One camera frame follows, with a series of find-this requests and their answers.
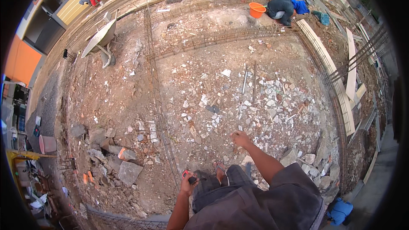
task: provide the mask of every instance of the dark shorts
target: dark shorts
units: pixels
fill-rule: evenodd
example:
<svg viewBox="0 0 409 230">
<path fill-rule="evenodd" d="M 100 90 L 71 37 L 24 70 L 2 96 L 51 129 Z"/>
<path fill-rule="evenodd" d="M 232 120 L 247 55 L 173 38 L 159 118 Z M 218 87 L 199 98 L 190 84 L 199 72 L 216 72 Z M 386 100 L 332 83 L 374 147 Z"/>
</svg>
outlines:
<svg viewBox="0 0 409 230">
<path fill-rule="evenodd" d="M 216 176 L 199 170 L 195 171 L 200 181 L 193 190 L 194 213 L 198 213 L 202 208 L 242 186 L 257 187 L 238 165 L 230 166 L 226 172 L 227 176 L 224 176 L 220 183 Z"/>
</svg>

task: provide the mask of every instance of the crouching worker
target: crouching worker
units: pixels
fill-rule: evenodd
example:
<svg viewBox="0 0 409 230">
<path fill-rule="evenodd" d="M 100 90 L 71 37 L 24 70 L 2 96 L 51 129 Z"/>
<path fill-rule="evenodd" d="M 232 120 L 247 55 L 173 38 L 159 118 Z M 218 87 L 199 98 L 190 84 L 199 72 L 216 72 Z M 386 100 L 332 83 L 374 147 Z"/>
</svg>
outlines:
<svg viewBox="0 0 409 230">
<path fill-rule="evenodd" d="M 281 19 L 280 23 L 284 26 L 291 26 L 294 14 L 307 14 L 310 10 L 304 0 L 270 0 L 266 13 L 272 19 Z"/>
</svg>

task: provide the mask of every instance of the person's arm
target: person's arm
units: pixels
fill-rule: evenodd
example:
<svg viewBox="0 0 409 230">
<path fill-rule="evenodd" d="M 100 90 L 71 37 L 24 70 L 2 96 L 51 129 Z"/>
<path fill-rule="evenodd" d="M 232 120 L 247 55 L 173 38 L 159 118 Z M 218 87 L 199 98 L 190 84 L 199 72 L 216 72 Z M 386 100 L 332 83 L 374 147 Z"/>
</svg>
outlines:
<svg viewBox="0 0 409 230">
<path fill-rule="evenodd" d="M 175 207 L 166 227 L 168 230 L 183 229 L 187 221 L 189 221 L 189 196 L 192 195 L 193 189 L 199 183 L 199 179 L 196 179 L 196 181 L 190 185 L 189 178 L 191 176 L 193 176 L 193 173 L 189 172 L 185 178 L 181 180 L 180 192 L 177 195 Z"/>
<path fill-rule="evenodd" d="M 274 175 L 284 169 L 284 166 L 276 158 L 267 155 L 254 145 L 244 131 L 235 131 L 231 137 L 237 146 L 248 151 L 265 181 L 271 185 Z"/>
</svg>

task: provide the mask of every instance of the orange wall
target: orange wall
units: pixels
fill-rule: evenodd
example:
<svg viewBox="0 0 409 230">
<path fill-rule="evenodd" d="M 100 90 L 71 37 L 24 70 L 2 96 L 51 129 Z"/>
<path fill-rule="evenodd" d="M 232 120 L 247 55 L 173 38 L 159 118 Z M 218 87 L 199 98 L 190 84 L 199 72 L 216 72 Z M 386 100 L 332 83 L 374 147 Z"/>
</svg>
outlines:
<svg viewBox="0 0 409 230">
<path fill-rule="evenodd" d="M 27 86 L 40 58 L 40 53 L 14 35 L 4 73 L 13 82 L 23 82 Z"/>
</svg>

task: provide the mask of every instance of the blue cloth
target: blue cloth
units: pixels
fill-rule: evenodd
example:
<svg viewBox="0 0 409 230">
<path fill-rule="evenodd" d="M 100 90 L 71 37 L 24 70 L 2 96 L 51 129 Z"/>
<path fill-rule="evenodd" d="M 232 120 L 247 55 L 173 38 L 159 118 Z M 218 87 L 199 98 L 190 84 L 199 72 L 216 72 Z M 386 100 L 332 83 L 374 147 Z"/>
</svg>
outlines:
<svg viewBox="0 0 409 230">
<path fill-rule="evenodd" d="M 291 0 L 291 2 L 294 5 L 294 9 L 297 14 L 310 13 L 310 10 L 308 10 L 308 7 L 305 5 L 304 0 Z"/>
<path fill-rule="evenodd" d="M 331 225 L 332 226 L 339 226 L 342 222 L 344 222 L 345 218 L 351 213 L 354 206 L 350 204 L 350 202 L 344 203 L 340 197 L 336 199 L 338 201 L 334 208 L 332 209 L 331 213 L 327 212 L 327 216 L 332 218 Z"/>
</svg>

